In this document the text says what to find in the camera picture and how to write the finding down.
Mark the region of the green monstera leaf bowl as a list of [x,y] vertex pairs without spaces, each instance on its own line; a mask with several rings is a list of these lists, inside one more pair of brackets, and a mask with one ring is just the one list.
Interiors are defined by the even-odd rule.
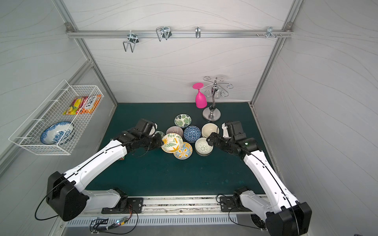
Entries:
[[156,131],[154,136],[159,136],[159,137],[163,138],[165,136],[165,133],[162,132],[162,131]]

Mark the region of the green lattice pattern bowl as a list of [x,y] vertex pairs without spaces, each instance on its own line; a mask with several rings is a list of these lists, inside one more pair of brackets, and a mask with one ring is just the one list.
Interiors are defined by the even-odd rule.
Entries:
[[213,151],[213,146],[208,145],[206,138],[199,138],[195,143],[195,150],[199,153],[210,153]]

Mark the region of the yellow flower leaf bowl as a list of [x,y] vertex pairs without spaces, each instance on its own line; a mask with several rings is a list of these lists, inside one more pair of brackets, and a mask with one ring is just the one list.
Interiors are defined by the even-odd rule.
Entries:
[[168,133],[163,138],[162,150],[166,153],[176,153],[183,146],[183,139],[176,133]]

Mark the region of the blue triangle pattern bowl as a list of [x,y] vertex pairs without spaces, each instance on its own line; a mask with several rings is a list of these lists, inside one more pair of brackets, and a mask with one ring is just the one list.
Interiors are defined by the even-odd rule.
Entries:
[[197,126],[191,125],[185,128],[183,136],[188,143],[195,143],[201,138],[201,130]]

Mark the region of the yellow blue floral bowl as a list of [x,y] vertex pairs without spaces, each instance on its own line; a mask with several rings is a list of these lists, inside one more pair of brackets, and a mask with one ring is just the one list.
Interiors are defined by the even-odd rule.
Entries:
[[183,146],[177,152],[174,153],[174,156],[179,160],[188,159],[193,154],[193,148],[190,143],[183,142]]

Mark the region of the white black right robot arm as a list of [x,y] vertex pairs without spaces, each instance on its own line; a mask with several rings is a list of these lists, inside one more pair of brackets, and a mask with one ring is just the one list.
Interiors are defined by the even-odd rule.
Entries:
[[245,190],[238,193],[239,201],[265,222],[270,235],[301,236],[308,232],[312,216],[310,206],[299,202],[285,187],[254,138],[247,138],[245,134],[223,138],[213,132],[206,141],[210,146],[239,156],[254,173],[268,199]]

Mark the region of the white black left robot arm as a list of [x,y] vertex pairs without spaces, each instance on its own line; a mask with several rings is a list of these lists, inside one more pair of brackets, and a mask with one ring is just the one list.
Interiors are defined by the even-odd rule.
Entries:
[[76,167],[55,172],[48,178],[46,202],[63,221],[70,221],[84,211],[110,208],[121,210],[127,202],[127,194],[115,187],[109,190],[87,191],[86,187],[110,165],[133,150],[147,151],[160,148],[163,141],[155,135],[157,124],[140,119],[136,125],[123,131]]

